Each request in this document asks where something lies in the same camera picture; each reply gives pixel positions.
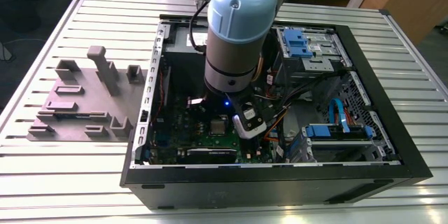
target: light blue joint cover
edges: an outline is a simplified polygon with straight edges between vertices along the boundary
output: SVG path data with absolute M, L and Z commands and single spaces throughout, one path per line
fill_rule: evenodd
M 346 123 L 346 117 L 345 117 L 345 112 L 344 112 L 344 105 L 342 101 L 338 98 L 330 99 L 329 102 L 329 108 L 328 108 L 328 119 L 329 123 L 334 123 L 334 105 L 337 106 L 337 114 L 338 114 L 338 124 L 342 125 L 344 132 L 350 132 L 350 129 L 348 128 L 348 123 Z
M 208 26 L 232 44 L 261 38 L 273 23 L 277 0 L 210 0 Z

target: blue cable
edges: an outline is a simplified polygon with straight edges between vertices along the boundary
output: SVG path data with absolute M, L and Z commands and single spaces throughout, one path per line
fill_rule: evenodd
M 330 102 L 329 102 L 329 108 L 328 108 L 329 123 L 334 123 L 334 104 L 337 106 L 337 111 L 338 111 L 338 124 L 342 125 L 344 132 L 350 132 L 350 129 L 348 128 L 348 124 L 346 124 L 345 113 L 344 113 L 344 104 L 342 104 L 341 99 L 338 98 L 330 99 Z

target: green circuit board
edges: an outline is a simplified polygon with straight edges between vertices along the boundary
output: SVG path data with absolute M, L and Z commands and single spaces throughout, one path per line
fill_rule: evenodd
M 236 150 L 234 163 L 237 164 L 272 162 L 270 143 L 260 145 L 260 139 L 240 139 L 226 115 L 220 115 L 221 121 L 225 122 L 225 132 L 221 135 L 213 135 L 210 122 L 198 121 L 192 113 L 182 105 L 174 104 L 169 113 L 169 127 L 165 130 L 153 131 L 152 162 L 154 164 L 177 164 L 182 152 L 197 148 Z

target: gray plastic block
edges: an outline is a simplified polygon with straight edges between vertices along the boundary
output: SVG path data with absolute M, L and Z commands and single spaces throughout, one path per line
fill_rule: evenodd
M 80 69 L 77 67 L 76 61 L 61 60 L 57 64 L 54 71 L 58 75 L 58 78 L 61 78 L 62 81 L 73 81 L 76 80 L 73 72 L 78 72 Z
M 40 124 L 30 126 L 28 132 L 33 136 L 52 136 L 54 133 L 54 129 L 46 124 Z
M 112 74 L 113 74 L 114 79 L 118 80 L 120 75 L 118 75 L 117 68 L 114 67 L 114 63 L 113 63 L 113 61 L 106 61 L 106 64 L 108 64 L 108 66 L 109 66 L 109 69 L 110 69 L 110 72 L 112 72 Z M 100 82 L 104 82 L 104 81 L 102 81 L 102 78 L 101 78 L 101 74 L 100 74 L 98 71 L 96 72 L 96 75 L 98 76 L 98 80 L 100 80 Z
M 126 117 L 124 118 L 122 124 L 120 124 L 114 116 L 112 117 L 110 130 L 114 136 L 129 137 L 129 133 L 132 129 L 133 129 L 133 126 Z
M 54 111 L 76 111 L 77 110 L 77 104 L 76 102 L 53 102 L 49 101 L 46 103 L 46 109 L 54 110 Z
M 86 53 L 86 58 L 93 60 L 97 71 L 101 76 L 101 80 L 105 84 L 105 88 L 110 96 L 120 94 L 120 89 L 116 83 L 114 71 L 110 70 L 109 65 L 105 61 L 105 48 L 101 46 L 90 46 Z
M 129 65 L 125 75 L 128 76 L 129 84 L 144 84 L 145 83 L 145 79 L 141 73 L 141 67 L 138 65 Z
M 42 121 L 42 122 L 50 122 L 50 121 L 57 121 L 56 117 L 53 116 L 53 111 L 54 110 L 41 110 L 37 112 L 37 118 Z
M 92 111 L 90 113 L 90 120 L 93 122 L 109 122 L 110 121 L 110 115 L 108 112 L 104 111 Z
M 84 94 L 82 86 L 80 85 L 62 85 L 54 89 L 56 94 Z
M 110 130 L 112 116 L 118 122 L 124 118 L 132 125 L 137 123 L 138 107 L 144 93 L 144 85 L 129 84 L 126 69 L 117 69 L 118 80 L 116 81 L 120 94 L 112 97 L 96 76 L 94 68 L 81 68 L 74 71 L 76 81 L 56 80 L 52 91 L 48 94 L 45 105 L 37 114 L 34 125 L 48 124 L 56 131 L 54 134 L 33 136 L 28 134 L 30 141 L 76 141 L 76 142 L 126 142 L 128 137 L 114 136 Z M 56 89 L 60 86 L 78 85 L 84 89 L 81 95 L 58 95 Z M 48 102 L 70 102 L 77 104 L 77 111 L 48 110 Z M 102 126 L 108 135 L 89 137 L 85 134 L 85 125 Z
M 85 125 L 84 133 L 88 137 L 108 136 L 108 132 L 102 125 Z

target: metal table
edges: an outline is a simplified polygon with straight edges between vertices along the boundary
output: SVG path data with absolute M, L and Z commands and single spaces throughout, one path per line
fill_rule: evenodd
M 146 67 L 160 14 L 192 15 L 192 0 L 73 0 L 0 116 L 0 220 L 141 223 L 442 223 L 448 219 L 448 92 L 389 16 L 285 4 L 277 20 L 348 25 L 434 177 L 352 205 L 149 211 L 120 188 L 126 143 L 29 142 L 26 130 L 61 59 L 93 67 L 90 45 L 117 68 Z

